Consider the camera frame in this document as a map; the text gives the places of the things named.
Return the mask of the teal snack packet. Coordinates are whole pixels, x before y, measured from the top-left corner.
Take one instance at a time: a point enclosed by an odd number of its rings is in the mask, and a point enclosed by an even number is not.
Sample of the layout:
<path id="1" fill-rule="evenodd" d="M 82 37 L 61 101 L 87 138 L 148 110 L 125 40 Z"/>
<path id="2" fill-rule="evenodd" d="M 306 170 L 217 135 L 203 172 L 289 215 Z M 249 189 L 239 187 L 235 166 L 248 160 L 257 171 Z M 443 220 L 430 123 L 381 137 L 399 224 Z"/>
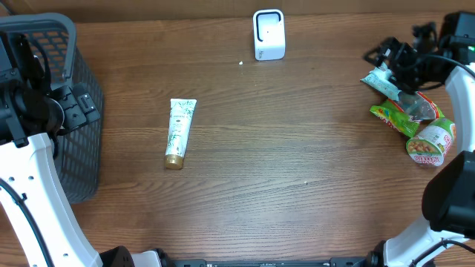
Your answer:
<path id="1" fill-rule="evenodd" d="M 382 62 L 379 67 L 375 67 L 361 81 L 397 102 L 401 91 L 390 81 L 392 77 L 392 71 Z"/>

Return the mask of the green snack bag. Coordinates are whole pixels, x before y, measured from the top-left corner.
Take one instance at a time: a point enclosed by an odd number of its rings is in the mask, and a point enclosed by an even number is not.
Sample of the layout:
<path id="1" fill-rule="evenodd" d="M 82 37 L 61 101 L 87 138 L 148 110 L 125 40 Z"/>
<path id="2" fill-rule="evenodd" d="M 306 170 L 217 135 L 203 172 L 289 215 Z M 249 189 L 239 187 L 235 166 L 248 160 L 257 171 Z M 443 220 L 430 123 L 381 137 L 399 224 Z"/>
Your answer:
<path id="1" fill-rule="evenodd" d="M 409 138 L 416 135 L 422 121 L 445 116 L 432 100 L 420 92 L 401 92 L 397 101 L 386 99 L 380 105 L 372 106 L 370 112 Z"/>

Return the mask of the green cup noodles container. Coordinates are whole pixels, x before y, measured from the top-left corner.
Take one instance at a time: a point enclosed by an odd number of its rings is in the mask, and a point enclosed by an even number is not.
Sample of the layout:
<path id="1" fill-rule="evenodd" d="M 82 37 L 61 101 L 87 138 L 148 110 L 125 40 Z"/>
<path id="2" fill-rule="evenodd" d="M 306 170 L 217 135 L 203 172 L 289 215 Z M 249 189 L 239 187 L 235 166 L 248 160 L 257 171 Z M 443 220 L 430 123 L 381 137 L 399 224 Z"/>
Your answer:
<path id="1" fill-rule="evenodd" d="M 455 143 L 456 125 L 446 118 L 433 120 L 406 143 L 411 159 L 420 165 L 440 166 Z"/>

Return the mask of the white cosmetic tube gold cap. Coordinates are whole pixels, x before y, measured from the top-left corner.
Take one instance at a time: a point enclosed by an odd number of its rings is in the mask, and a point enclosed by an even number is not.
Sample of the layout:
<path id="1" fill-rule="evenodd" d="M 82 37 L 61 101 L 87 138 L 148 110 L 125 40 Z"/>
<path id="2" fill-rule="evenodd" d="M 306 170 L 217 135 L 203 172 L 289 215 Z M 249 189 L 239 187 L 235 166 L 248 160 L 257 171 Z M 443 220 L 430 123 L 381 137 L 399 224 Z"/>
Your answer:
<path id="1" fill-rule="evenodd" d="M 165 168 L 180 170 L 189 140 L 196 99 L 171 99 Z"/>

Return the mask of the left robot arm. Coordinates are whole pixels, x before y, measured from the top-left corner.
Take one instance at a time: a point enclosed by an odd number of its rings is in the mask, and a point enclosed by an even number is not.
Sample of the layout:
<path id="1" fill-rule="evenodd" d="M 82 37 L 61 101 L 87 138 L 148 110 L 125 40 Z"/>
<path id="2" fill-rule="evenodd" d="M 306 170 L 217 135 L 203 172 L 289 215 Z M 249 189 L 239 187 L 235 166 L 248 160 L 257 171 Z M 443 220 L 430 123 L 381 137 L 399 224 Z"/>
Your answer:
<path id="1" fill-rule="evenodd" d="M 54 160 L 58 136 L 99 119 L 82 85 L 51 86 L 39 43 L 1 33 L 1 205 L 31 266 L 164 266 L 158 250 L 99 253 L 79 227 Z"/>

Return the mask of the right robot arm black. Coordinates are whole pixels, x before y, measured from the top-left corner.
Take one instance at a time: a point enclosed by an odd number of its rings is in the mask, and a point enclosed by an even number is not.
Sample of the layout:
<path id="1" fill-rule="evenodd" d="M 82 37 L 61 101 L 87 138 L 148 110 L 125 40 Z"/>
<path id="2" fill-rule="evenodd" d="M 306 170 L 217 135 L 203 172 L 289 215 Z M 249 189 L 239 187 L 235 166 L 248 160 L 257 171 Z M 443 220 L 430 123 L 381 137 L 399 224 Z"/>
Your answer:
<path id="1" fill-rule="evenodd" d="M 412 44 L 389 37 L 364 59 L 373 66 L 364 82 L 386 97 L 372 114 L 407 137 L 415 163 L 439 172 L 424 190 L 421 216 L 361 265 L 431 266 L 474 238 L 474 14 L 416 25 Z"/>

